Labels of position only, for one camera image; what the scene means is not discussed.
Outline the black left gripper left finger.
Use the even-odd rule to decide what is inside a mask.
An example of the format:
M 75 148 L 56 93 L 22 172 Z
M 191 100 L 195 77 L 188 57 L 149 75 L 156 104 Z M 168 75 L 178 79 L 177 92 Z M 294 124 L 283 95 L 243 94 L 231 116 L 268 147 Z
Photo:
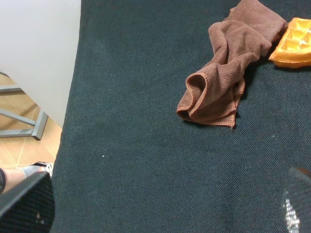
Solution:
M 37 172 L 0 196 L 2 233 L 48 233 L 55 216 L 49 173 Z

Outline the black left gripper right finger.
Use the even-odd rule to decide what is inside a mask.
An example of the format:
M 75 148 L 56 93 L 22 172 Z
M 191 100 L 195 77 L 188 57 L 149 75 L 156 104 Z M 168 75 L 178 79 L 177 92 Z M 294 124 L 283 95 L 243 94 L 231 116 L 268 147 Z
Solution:
M 282 215 L 289 233 L 311 231 L 311 172 L 292 167 L 282 197 Z

